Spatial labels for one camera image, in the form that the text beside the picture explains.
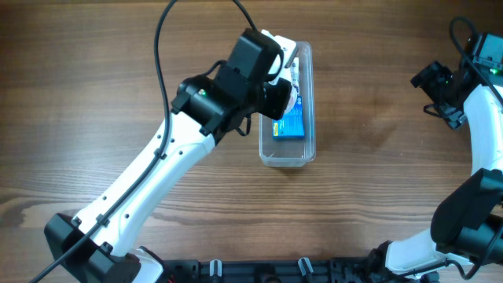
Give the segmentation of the white glue bottle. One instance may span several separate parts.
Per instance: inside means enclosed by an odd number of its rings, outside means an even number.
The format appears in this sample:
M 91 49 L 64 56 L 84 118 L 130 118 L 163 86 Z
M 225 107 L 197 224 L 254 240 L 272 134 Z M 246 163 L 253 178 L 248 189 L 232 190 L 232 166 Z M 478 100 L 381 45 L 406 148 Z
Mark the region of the white glue bottle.
M 290 96 L 288 99 L 288 104 L 287 104 L 285 111 L 284 111 L 285 115 L 288 114 L 289 112 L 291 112 L 291 110 L 294 108 L 294 106 L 296 104 L 297 96 L 298 96 L 298 91 L 295 86 L 292 86 Z

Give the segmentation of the blue lozenge box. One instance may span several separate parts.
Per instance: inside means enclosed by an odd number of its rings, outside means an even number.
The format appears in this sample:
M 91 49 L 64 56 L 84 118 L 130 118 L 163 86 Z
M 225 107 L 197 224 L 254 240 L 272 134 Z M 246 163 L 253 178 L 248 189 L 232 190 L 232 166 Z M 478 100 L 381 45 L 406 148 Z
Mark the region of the blue lozenge box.
M 297 96 L 290 112 L 279 120 L 272 122 L 272 137 L 274 139 L 301 139 L 305 137 L 303 123 L 303 99 Z

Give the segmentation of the Hansaplast plaster box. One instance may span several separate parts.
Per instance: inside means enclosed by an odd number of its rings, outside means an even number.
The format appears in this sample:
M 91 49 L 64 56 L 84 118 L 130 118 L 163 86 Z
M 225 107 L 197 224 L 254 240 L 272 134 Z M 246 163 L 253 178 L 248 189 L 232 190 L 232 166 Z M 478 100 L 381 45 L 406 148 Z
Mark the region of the Hansaplast plaster box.
M 290 67 L 292 77 L 292 90 L 295 92 L 295 97 L 299 95 L 299 58 L 295 57 Z

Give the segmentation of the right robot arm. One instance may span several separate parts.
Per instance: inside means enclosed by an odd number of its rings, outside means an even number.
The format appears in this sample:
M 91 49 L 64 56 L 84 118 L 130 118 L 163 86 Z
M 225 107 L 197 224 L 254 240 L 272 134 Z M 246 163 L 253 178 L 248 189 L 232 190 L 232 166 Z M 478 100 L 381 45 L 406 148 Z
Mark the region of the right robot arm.
M 424 112 L 457 129 L 470 128 L 472 173 L 435 210 L 431 225 L 401 241 L 387 241 L 353 266 L 364 282 L 435 282 L 455 266 L 465 280 L 482 266 L 502 263 L 502 38 L 472 32 L 452 72 L 435 61 L 411 80 L 431 99 Z

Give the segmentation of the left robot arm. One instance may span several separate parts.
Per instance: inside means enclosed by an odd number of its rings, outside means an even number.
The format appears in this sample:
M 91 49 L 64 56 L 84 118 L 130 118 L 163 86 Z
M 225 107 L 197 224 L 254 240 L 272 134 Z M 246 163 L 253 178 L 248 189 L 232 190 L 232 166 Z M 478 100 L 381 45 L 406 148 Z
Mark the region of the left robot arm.
M 172 282 L 162 259 L 134 242 L 177 181 L 253 113 L 291 107 L 296 42 L 246 29 L 229 58 L 185 79 L 155 137 L 94 202 L 46 224 L 53 257 L 80 282 Z

